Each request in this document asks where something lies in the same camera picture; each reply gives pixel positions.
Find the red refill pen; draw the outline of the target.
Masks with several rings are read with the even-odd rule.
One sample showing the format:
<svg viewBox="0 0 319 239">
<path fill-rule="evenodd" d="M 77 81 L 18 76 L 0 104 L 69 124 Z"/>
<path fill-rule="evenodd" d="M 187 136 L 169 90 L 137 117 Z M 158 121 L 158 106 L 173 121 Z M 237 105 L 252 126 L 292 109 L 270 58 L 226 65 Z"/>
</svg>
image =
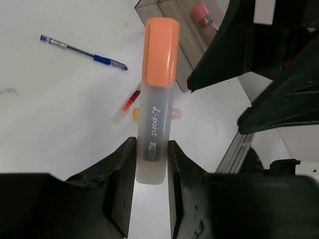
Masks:
<svg viewBox="0 0 319 239">
<path fill-rule="evenodd" d="M 140 95 L 140 92 L 141 92 L 141 84 L 138 84 L 138 86 L 133 90 L 133 93 L 130 94 L 130 96 L 124 101 L 124 103 L 112 115 L 112 117 L 111 117 L 112 123 L 114 123 L 115 125 L 119 125 L 122 122 L 124 117 L 130 111 L 132 104 L 135 102 L 135 100 Z"/>
</svg>

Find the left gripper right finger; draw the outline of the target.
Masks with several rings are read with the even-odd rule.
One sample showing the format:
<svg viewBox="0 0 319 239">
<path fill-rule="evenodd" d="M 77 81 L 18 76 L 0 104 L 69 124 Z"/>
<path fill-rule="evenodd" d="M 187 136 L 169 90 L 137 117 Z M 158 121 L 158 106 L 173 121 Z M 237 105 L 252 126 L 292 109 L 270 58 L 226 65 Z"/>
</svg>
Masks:
<svg viewBox="0 0 319 239">
<path fill-rule="evenodd" d="M 319 184 L 296 175 L 295 159 L 246 174 L 206 172 L 176 141 L 168 143 L 174 239 L 316 239 Z"/>
</svg>

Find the blue gel pen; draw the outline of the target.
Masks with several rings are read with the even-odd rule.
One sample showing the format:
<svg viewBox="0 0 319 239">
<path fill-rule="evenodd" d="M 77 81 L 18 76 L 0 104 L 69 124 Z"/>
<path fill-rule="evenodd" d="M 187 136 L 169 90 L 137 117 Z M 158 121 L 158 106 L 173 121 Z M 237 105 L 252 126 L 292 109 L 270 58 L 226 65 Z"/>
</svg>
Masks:
<svg viewBox="0 0 319 239">
<path fill-rule="evenodd" d="M 102 56 L 97 55 L 97 54 L 91 54 L 91 53 L 86 52 L 84 50 L 78 49 L 76 47 L 70 46 L 70 45 L 68 45 L 66 43 L 63 43 L 61 41 L 58 41 L 58 40 L 56 40 L 54 38 L 47 37 L 45 35 L 41 35 L 40 36 L 40 40 L 42 42 L 47 42 L 50 45 L 53 45 L 53 46 L 56 46 L 56 47 L 60 47 L 62 49 L 66 49 L 66 50 L 71 50 L 71 51 L 77 52 L 79 54 L 82 54 L 84 56 L 90 57 L 94 61 L 102 63 L 104 65 L 116 67 L 116 68 L 118 68 L 118 69 L 120 69 L 122 71 L 128 71 L 128 67 L 124 63 L 121 63 L 119 61 L 116 61 L 116 60 L 113 60 L 113 59 L 110 59 L 110 58 L 107 58 L 107 57 L 102 57 Z"/>
</svg>

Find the pink cap highlighter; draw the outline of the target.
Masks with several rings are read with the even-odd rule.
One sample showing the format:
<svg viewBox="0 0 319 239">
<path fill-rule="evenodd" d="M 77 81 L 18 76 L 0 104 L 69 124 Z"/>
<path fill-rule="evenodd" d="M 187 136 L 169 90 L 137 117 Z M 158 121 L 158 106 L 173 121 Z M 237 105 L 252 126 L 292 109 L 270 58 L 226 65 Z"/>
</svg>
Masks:
<svg viewBox="0 0 319 239">
<path fill-rule="evenodd" d="M 202 2 L 197 2 L 191 8 L 190 17 L 199 28 L 212 27 L 215 31 L 219 30 L 219 26 L 212 20 L 208 8 Z"/>
</svg>

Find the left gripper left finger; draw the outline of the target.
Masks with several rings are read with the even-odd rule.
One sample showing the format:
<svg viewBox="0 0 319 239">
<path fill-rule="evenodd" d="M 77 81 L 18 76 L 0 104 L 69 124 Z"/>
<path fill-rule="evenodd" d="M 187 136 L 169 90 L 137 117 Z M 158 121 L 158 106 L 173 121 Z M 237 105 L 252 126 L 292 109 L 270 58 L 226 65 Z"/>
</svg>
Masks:
<svg viewBox="0 0 319 239">
<path fill-rule="evenodd" d="M 137 140 L 62 181 L 48 173 L 0 176 L 3 239 L 125 239 L 133 200 Z"/>
</svg>

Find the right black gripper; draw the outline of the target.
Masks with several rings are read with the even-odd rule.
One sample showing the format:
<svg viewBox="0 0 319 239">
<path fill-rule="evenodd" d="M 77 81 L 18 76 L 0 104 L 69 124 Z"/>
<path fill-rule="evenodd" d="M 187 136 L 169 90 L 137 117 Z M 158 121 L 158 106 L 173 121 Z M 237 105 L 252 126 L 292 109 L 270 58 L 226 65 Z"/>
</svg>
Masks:
<svg viewBox="0 0 319 239">
<path fill-rule="evenodd" d="M 274 80 L 239 117 L 238 131 L 319 122 L 319 2 L 278 0 L 271 25 L 254 24 L 254 0 L 231 0 L 187 79 L 191 92 L 247 72 Z"/>
</svg>

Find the orange cap highlighter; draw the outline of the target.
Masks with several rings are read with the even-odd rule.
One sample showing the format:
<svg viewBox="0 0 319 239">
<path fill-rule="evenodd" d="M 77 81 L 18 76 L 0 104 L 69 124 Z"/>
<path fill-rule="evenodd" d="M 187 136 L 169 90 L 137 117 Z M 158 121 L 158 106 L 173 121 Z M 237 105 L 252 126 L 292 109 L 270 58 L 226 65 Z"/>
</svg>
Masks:
<svg viewBox="0 0 319 239">
<path fill-rule="evenodd" d="M 153 87 L 141 79 L 136 166 L 136 180 L 141 184 L 164 181 L 174 88 L 175 83 Z"/>
</svg>

